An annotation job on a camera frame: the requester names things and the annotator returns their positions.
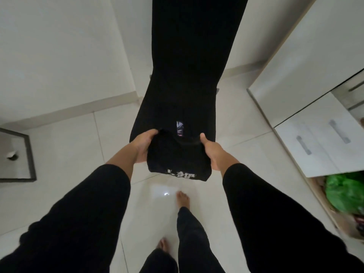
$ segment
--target fabric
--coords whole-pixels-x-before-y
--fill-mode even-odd
[[[252,273],[364,272],[364,264],[338,237],[245,165],[229,167],[223,186]],[[129,195],[125,172],[114,165],[100,166],[29,227],[20,246],[0,261],[0,272],[107,272]],[[196,221],[177,223],[181,242],[193,251],[194,240],[183,240],[194,228],[185,228],[183,222]],[[204,241],[198,235],[202,232],[192,233]],[[194,262],[204,263],[204,252],[197,251],[199,260]]]
[[[180,208],[177,218],[178,264],[180,273],[224,273],[210,249],[209,239],[201,223],[186,207]],[[155,249],[145,261],[140,273],[178,272],[176,261],[161,249]]]
[[[163,131],[149,147],[150,171],[202,181],[211,175],[199,135],[216,139],[216,86],[247,1],[153,0],[153,73],[130,135],[131,142]]]

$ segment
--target hand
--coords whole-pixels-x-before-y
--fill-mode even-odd
[[[214,170],[220,170],[217,166],[217,159],[225,153],[225,150],[223,150],[219,143],[207,140],[204,133],[200,134],[200,140],[205,146],[207,156],[211,159],[211,168]]]
[[[148,147],[152,141],[154,135],[158,134],[157,129],[148,130],[142,134],[139,134],[130,144],[134,146],[138,151],[136,163],[143,163],[147,160]]]

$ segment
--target white tile floor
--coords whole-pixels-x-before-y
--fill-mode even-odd
[[[278,139],[248,96],[256,73],[225,79],[217,95],[217,141],[254,172],[302,204],[336,233]],[[0,186],[0,257],[17,246],[26,226],[39,220],[67,191],[129,142],[138,112],[128,104],[28,131],[38,180]],[[153,174],[146,164],[134,168],[131,195],[110,272],[137,273],[158,240],[166,236],[177,256],[177,208],[174,193],[191,197],[212,251],[228,272],[248,272],[230,216],[220,173],[207,182]],[[364,246],[349,246],[363,258]]]

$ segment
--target green plastic bag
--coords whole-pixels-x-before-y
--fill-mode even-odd
[[[364,178],[360,173],[327,176],[326,197],[341,212],[364,215]]]

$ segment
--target black frame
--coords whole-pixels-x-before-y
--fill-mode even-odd
[[[25,147],[27,149],[27,158],[28,158],[28,166],[30,172],[30,178],[0,178],[0,183],[8,183],[8,182],[34,182],[37,180],[37,174],[35,173],[35,165],[33,160],[33,152],[32,146],[30,145],[29,135],[22,134],[19,132],[7,130],[4,128],[0,128],[0,133],[6,133],[10,135],[14,135],[17,137],[22,137],[25,142]]]

